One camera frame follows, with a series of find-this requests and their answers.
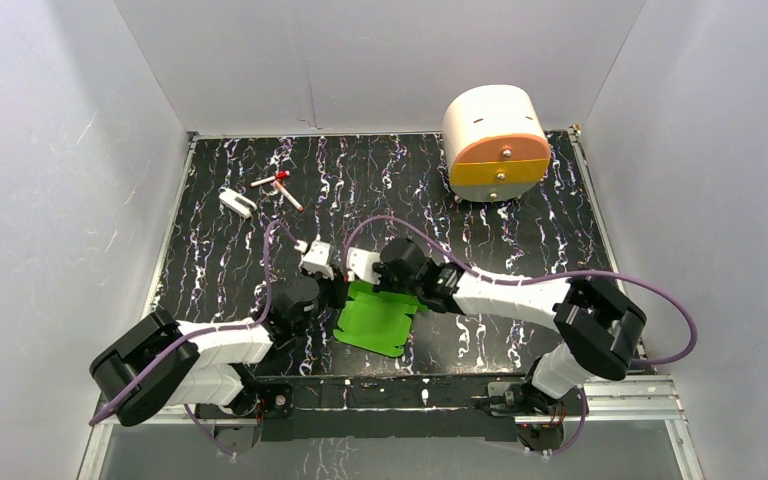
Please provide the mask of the red capped marker pen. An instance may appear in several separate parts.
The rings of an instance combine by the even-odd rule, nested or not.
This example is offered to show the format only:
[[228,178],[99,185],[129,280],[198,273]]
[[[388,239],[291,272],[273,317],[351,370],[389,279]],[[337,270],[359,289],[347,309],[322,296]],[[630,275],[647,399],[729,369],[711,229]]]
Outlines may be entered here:
[[262,185],[266,185],[266,184],[272,183],[272,182],[277,181],[277,180],[283,180],[285,178],[288,178],[289,176],[290,176],[290,172],[289,171],[281,170],[281,171],[276,172],[274,175],[271,175],[269,177],[265,177],[265,178],[258,179],[256,181],[251,182],[250,183],[250,187],[251,188],[260,187]]

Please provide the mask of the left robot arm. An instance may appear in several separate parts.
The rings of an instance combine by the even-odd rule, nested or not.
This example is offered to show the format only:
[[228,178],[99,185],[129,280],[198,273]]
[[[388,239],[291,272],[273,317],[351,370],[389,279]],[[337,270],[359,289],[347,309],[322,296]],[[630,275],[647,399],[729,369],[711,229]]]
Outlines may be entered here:
[[250,414],[259,391],[244,366],[288,355],[326,309],[344,306],[348,287],[341,273],[303,273],[272,288],[256,318],[212,324],[178,321],[156,308],[91,362],[105,402],[90,423],[114,416],[135,426],[165,407],[190,404]]

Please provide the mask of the small white plastic clip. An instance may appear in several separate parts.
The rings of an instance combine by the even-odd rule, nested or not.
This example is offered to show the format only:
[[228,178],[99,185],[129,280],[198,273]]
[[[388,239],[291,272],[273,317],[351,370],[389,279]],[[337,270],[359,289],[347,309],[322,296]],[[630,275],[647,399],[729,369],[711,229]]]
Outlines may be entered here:
[[244,219],[251,219],[257,211],[257,204],[232,189],[225,189],[219,194],[220,202]]

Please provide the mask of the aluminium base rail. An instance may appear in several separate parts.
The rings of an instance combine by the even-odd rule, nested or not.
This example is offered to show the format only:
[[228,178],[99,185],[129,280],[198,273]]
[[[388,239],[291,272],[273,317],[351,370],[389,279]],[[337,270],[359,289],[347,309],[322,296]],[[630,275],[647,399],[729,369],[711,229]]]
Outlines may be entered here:
[[511,375],[401,377],[249,377],[186,380],[165,397],[146,390],[119,405],[104,395],[91,417],[135,426],[193,406],[202,419],[285,419],[312,413],[437,413],[471,411],[520,423],[548,422],[561,414],[571,420],[588,412],[593,420],[674,420],[684,416],[673,382],[666,376],[632,375],[622,381],[591,380],[559,400],[524,402],[525,381]]

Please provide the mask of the green paper box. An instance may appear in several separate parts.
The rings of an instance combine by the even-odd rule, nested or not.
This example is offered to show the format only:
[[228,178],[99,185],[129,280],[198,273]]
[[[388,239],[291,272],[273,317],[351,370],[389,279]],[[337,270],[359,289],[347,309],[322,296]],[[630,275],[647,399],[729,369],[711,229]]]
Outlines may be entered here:
[[413,316],[428,310],[412,295],[377,292],[372,284],[358,280],[349,285],[333,336],[344,344],[398,358],[404,354]]

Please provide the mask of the pink tube pen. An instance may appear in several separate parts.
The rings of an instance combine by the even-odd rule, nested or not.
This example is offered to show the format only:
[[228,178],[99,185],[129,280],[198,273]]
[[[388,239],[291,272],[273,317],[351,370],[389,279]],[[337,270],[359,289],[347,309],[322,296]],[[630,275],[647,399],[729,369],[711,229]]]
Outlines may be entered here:
[[297,211],[302,212],[304,210],[304,206],[289,192],[280,180],[275,180],[273,186]]

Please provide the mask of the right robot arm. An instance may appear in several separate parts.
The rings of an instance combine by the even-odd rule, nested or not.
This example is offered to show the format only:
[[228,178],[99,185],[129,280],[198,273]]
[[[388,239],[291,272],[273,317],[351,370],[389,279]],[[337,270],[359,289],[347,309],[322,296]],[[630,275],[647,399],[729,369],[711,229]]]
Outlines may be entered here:
[[411,295],[437,313],[496,315],[560,335],[561,343],[535,360],[521,381],[488,384],[475,405],[495,417],[547,414],[588,380],[624,379],[646,324],[643,311],[604,276],[535,283],[437,263],[408,238],[389,242],[379,253],[353,248],[348,267],[374,290]]

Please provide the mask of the round cream drawer cabinet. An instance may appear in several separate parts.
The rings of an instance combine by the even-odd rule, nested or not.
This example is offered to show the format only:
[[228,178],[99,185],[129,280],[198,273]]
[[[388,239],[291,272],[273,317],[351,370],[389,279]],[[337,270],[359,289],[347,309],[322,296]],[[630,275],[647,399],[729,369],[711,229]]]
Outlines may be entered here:
[[469,89],[442,125],[447,178],[458,202],[517,199],[545,176],[551,148],[528,93],[513,85]]

